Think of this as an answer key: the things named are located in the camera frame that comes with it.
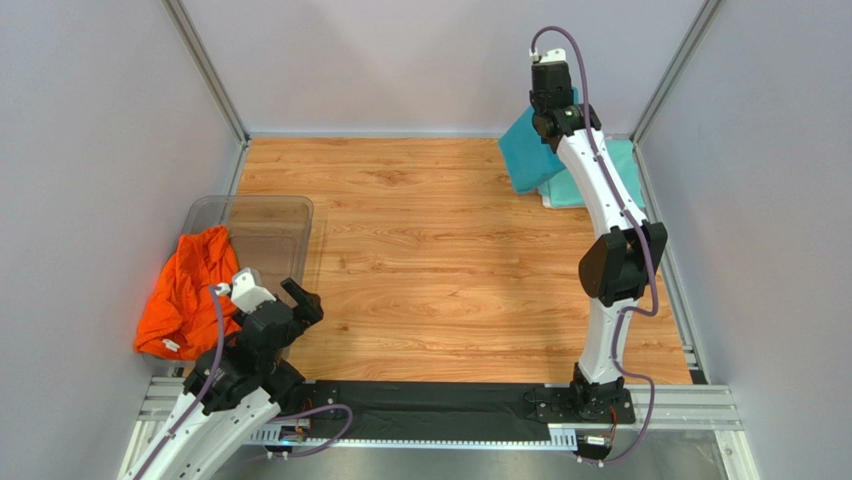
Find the teal blue t-shirt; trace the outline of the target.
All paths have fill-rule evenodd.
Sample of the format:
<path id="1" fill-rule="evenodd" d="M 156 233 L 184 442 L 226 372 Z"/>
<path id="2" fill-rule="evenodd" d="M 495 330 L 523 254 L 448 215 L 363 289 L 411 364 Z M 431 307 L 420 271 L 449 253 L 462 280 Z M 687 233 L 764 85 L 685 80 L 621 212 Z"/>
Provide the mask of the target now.
<path id="1" fill-rule="evenodd" d="M 498 139 L 513 191 L 524 195 L 537 190 L 566 166 L 533 127 L 534 110 L 528 106 Z"/>

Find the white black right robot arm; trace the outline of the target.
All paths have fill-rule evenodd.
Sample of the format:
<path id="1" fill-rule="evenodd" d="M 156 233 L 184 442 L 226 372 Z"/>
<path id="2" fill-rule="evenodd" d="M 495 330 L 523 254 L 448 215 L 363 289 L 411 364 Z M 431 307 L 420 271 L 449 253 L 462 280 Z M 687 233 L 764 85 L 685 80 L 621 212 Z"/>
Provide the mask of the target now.
<path id="1" fill-rule="evenodd" d="M 586 342 L 561 405 L 580 421 L 607 421 L 630 400 L 620 362 L 627 329 L 645 290 L 657 288 L 668 233 L 632 199 L 596 113 L 574 101 L 564 50 L 533 54 L 531 75 L 534 130 L 573 177 L 596 235 L 578 265 L 590 299 Z"/>

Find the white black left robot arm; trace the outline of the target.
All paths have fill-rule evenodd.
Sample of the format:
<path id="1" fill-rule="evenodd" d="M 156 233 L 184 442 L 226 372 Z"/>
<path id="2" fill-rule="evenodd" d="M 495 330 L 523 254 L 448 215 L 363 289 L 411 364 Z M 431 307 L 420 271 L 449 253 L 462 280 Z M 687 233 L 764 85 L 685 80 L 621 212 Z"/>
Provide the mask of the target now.
<path id="1" fill-rule="evenodd" d="M 184 380 L 163 427 L 126 479 L 208 479 L 242 443 L 280 414 L 304 414 L 306 379 L 280 353 L 324 317 L 319 295 L 287 278 L 292 305 L 253 270 L 208 288 L 217 339 Z"/>

